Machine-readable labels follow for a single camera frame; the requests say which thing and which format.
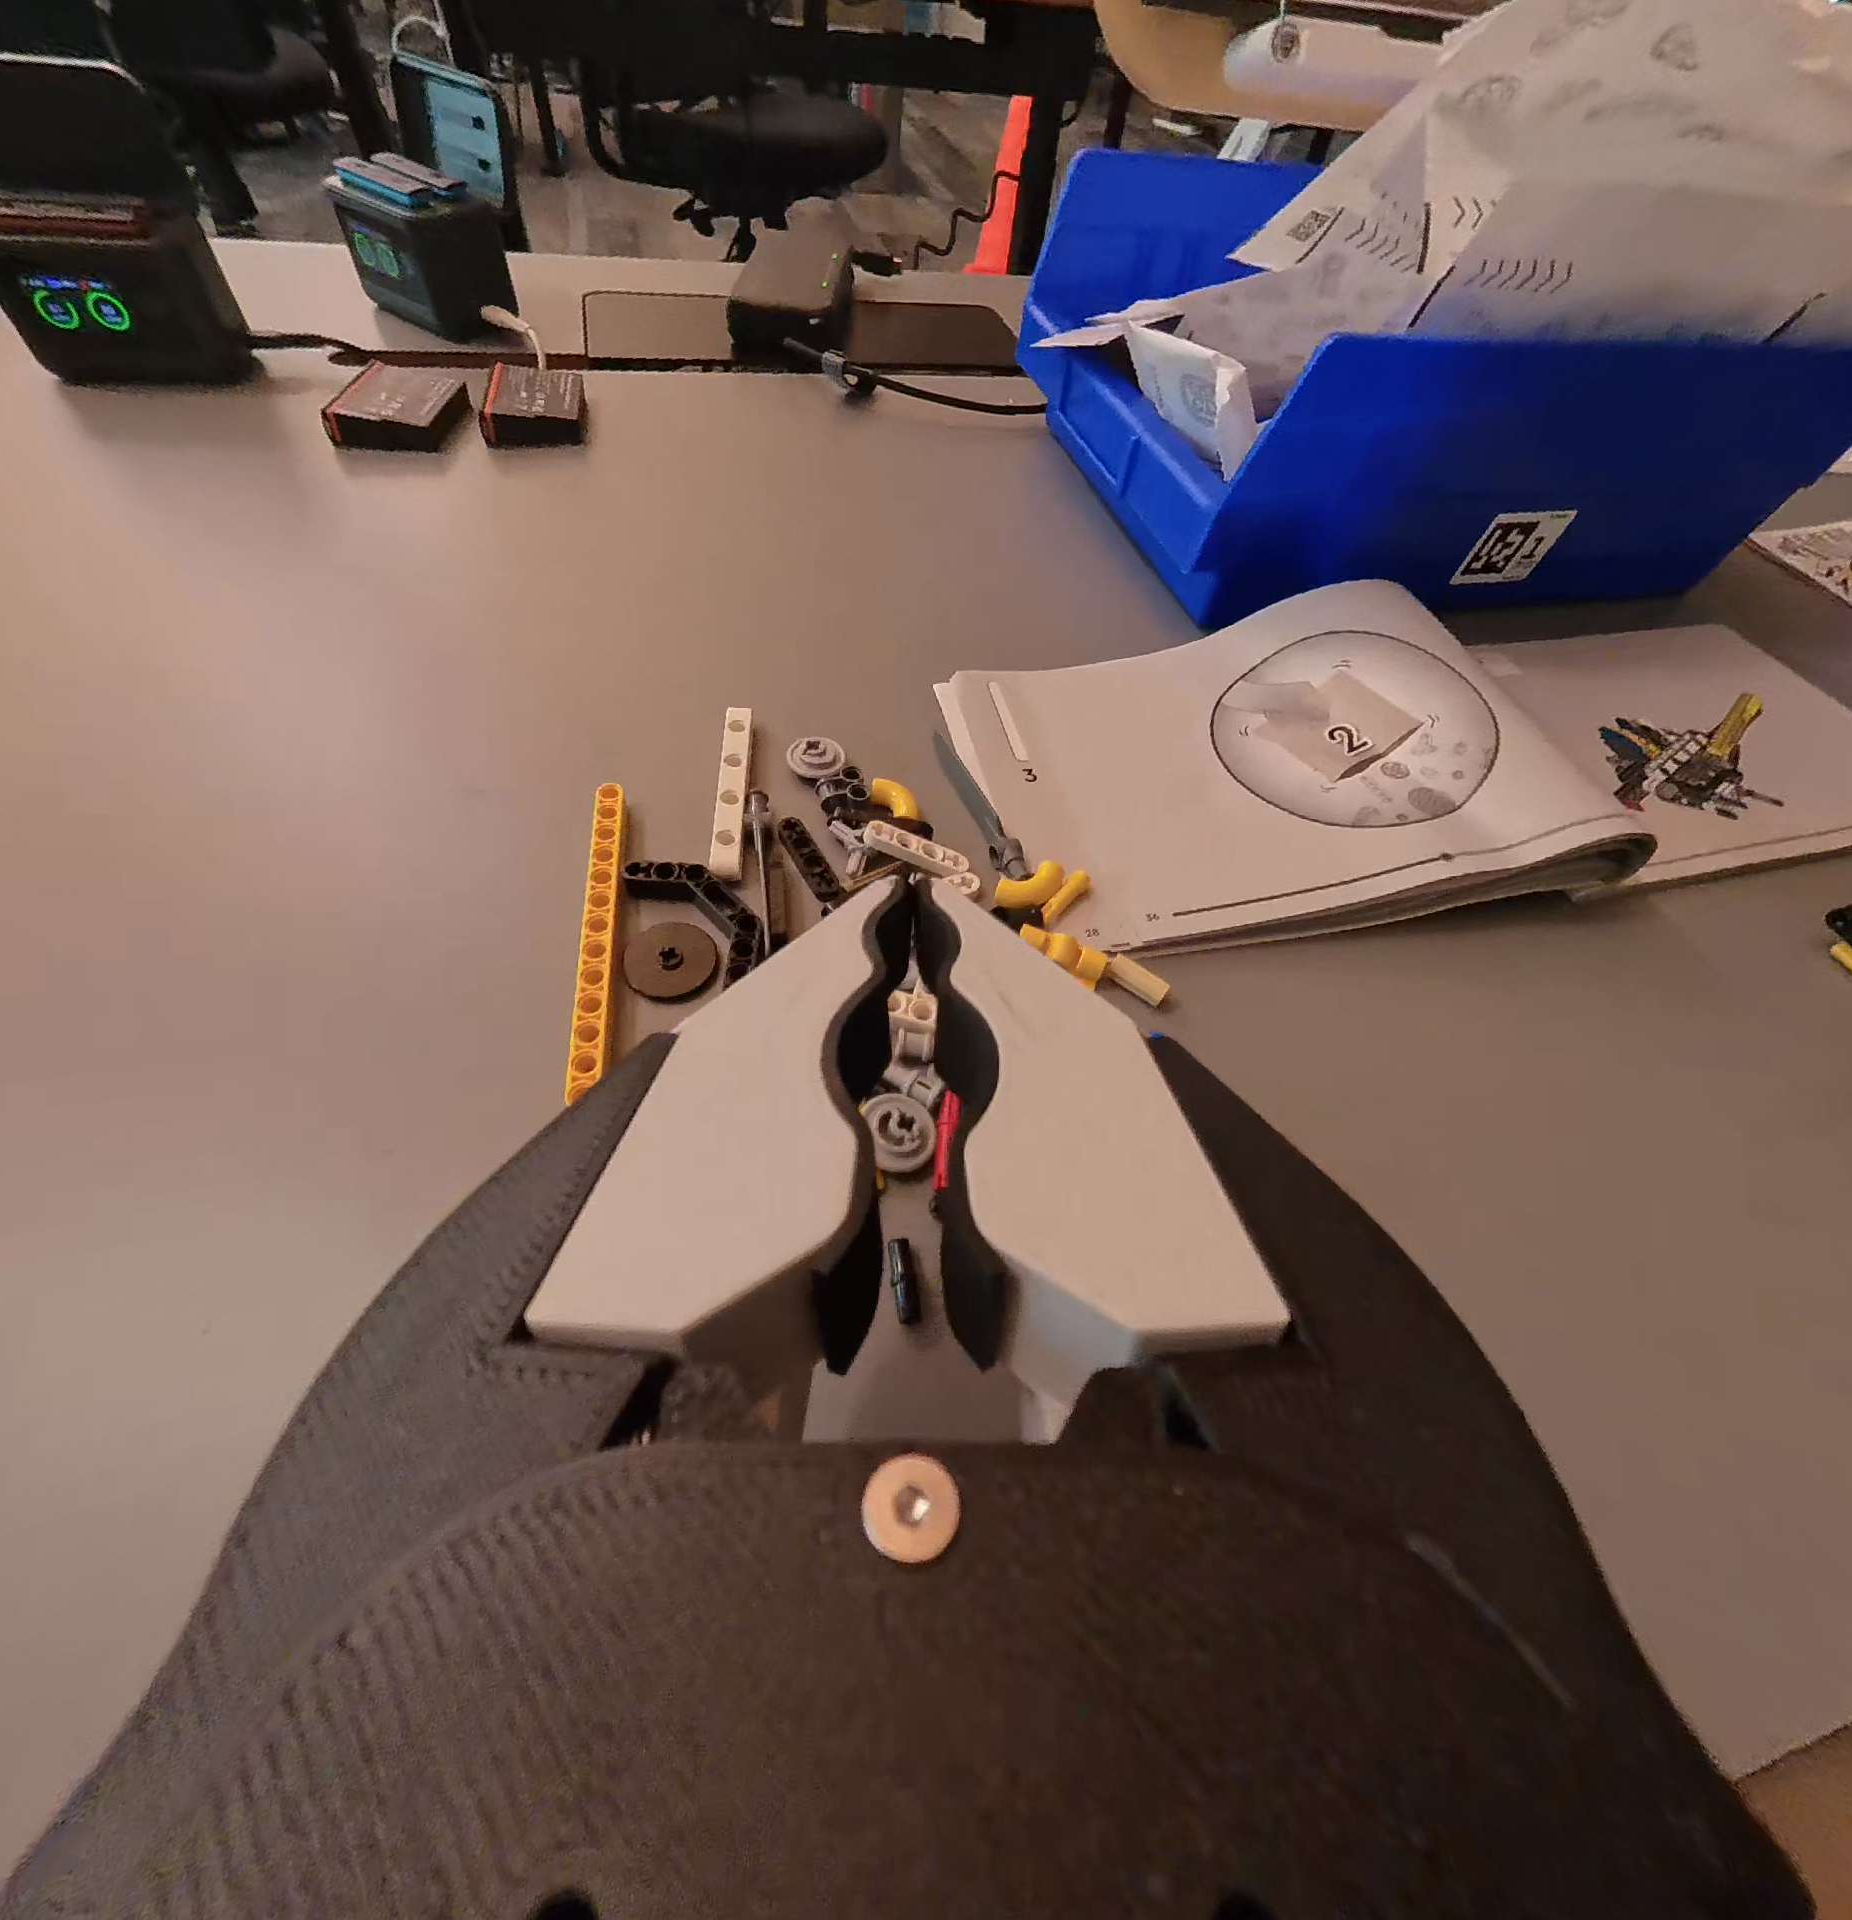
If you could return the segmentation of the black charger with green rings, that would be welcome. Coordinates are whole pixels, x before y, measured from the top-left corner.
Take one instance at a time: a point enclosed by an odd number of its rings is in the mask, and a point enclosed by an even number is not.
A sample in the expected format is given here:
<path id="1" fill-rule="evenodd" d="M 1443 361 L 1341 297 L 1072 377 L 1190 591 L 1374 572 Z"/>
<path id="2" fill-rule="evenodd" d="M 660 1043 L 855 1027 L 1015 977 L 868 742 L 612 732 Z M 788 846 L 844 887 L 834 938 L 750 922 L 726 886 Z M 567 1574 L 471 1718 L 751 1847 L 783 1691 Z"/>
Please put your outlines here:
<path id="1" fill-rule="evenodd" d="M 186 177 L 0 190 L 0 313 L 74 386 L 238 386 L 260 369 Z"/>

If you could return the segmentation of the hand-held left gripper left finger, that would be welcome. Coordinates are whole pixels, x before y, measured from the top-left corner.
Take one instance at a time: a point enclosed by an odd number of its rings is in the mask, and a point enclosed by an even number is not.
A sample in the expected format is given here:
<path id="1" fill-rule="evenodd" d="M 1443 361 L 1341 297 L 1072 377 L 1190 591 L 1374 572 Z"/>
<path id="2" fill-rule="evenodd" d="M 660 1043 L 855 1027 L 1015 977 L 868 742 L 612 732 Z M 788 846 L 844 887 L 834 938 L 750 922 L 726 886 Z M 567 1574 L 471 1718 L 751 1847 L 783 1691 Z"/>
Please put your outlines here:
<path id="1" fill-rule="evenodd" d="M 886 1287 L 874 1137 L 914 887 L 884 880 L 685 1020 L 523 1310 L 538 1339 L 844 1374 Z"/>

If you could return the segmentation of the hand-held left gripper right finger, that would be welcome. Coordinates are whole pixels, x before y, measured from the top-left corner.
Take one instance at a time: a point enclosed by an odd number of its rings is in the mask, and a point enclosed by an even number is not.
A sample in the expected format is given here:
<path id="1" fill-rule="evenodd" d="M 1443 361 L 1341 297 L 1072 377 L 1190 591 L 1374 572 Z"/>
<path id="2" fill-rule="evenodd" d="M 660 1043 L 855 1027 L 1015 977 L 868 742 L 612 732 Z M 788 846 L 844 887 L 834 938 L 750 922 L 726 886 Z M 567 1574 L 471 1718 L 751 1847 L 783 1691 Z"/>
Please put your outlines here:
<path id="1" fill-rule="evenodd" d="M 917 886 L 917 961 L 961 1102 L 943 1307 L 1022 1438 L 1100 1373 L 1279 1345 L 1291 1310 L 1139 1027 L 948 883 Z"/>

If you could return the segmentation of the white paper roll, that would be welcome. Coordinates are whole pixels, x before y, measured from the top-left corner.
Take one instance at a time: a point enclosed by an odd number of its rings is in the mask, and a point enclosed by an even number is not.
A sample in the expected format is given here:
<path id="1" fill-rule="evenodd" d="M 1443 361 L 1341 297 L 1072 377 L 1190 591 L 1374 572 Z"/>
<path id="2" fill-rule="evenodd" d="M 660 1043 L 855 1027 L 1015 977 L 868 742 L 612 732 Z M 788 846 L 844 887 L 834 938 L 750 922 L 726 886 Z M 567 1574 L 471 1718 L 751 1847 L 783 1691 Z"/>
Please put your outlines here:
<path id="1" fill-rule="evenodd" d="M 1364 23 L 1275 17 L 1230 41 L 1221 81 L 1248 118 L 1275 128 L 1365 131 L 1442 61 L 1442 41 Z"/>

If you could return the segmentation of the large blue plastic bin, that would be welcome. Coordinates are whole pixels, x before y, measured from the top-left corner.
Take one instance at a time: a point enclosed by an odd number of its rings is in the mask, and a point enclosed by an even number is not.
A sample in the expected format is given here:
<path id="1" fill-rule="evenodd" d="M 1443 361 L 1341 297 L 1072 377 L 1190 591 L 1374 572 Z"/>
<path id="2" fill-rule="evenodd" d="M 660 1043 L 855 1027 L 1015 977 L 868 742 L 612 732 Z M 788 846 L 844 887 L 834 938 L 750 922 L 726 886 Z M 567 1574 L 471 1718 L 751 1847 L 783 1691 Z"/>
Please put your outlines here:
<path id="1" fill-rule="evenodd" d="M 1232 272 L 1316 168 L 1091 148 L 1020 319 L 1048 429 L 1200 626 L 1390 581 L 1427 609 L 1702 583 L 1852 446 L 1852 349 L 1331 338 L 1232 481 L 1110 349 L 1044 340 Z"/>

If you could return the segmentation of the black battery charger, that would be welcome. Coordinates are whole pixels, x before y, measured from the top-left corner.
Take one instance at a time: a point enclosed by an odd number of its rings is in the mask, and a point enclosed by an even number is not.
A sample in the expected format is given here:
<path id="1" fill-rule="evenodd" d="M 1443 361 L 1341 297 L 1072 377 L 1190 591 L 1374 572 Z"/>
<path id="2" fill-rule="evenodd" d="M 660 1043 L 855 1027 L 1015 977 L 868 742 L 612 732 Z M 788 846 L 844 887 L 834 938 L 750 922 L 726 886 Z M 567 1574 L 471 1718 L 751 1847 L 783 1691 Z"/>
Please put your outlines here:
<path id="1" fill-rule="evenodd" d="M 324 180 L 367 300 L 448 342 L 518 319 L 499 213 L 410 157 L 339 157 Z"/>

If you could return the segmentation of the lego instruction booklet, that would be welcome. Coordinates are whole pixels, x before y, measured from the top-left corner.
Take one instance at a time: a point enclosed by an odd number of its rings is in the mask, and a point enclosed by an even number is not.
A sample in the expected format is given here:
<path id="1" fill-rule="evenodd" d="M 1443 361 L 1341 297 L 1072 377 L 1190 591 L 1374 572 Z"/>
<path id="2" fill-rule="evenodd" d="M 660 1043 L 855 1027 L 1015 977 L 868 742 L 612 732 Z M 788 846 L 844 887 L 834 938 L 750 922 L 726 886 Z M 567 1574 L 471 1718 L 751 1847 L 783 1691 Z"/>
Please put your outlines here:
<path id="1" fill-rule="evenodd" d="M 1004 830 L 1095 947 L 1227 947 L 1852 850 L 1852 710 L 1728 626 L 1466 650 L 1395 583 L 1178 650 L 963 669 Z"/>

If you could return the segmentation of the white printed plastic bags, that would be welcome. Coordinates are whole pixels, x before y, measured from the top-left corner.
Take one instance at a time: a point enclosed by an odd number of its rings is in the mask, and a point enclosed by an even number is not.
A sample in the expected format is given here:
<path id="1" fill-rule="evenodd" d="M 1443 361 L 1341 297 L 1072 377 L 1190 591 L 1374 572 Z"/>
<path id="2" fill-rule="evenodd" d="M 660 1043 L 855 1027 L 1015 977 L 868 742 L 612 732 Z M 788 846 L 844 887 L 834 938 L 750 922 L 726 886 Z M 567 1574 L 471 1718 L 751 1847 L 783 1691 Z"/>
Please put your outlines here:
<path id="1" fill-rule="evenodd" d="M 1227 476 L 1337 335 L 1852 349 L 1852 2 L 1505 2 L 1230 252 L 1056 335 Z"/>

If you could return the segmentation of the printed sticker sheet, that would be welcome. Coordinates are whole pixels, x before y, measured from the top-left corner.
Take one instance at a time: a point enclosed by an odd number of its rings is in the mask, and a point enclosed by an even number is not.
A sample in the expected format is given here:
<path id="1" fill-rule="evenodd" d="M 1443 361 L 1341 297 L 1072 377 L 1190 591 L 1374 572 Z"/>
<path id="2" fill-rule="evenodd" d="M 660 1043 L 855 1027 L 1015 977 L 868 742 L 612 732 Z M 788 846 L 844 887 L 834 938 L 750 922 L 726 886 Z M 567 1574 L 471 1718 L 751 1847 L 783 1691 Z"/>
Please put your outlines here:
<path id="1" fill-rule="evenodd" d="M 1852 517 L 1761 526 L 1745 545 L 1852 609 Z"/>

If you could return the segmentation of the black power adapter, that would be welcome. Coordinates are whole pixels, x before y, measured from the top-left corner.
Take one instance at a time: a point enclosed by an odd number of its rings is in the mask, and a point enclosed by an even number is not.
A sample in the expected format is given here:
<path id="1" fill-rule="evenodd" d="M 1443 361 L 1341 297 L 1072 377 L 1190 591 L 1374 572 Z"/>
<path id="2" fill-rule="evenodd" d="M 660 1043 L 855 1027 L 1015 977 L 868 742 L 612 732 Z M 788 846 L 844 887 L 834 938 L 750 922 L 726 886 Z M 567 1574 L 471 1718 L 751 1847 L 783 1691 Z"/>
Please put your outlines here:
<path id="1" fill-rule="evenodd" d="M 726 297 L 726 338 L 741 361 L 792 347 L 841 349 L 855 308 L 855 256 L 830 224 L 769 231 Z"/>

